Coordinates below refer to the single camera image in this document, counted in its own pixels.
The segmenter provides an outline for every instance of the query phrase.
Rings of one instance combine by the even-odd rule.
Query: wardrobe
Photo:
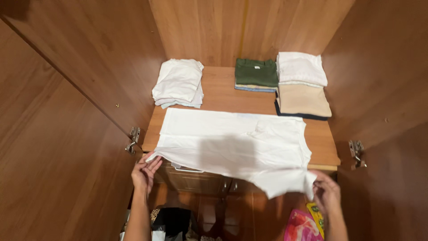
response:
[[[161,64],[221,72],[278,51],[322,56],[350,240],[427,239],[427,12],[414,0],[2,1],[0,240],[117,240]],[[260,191],[161,172],[177,190]]]

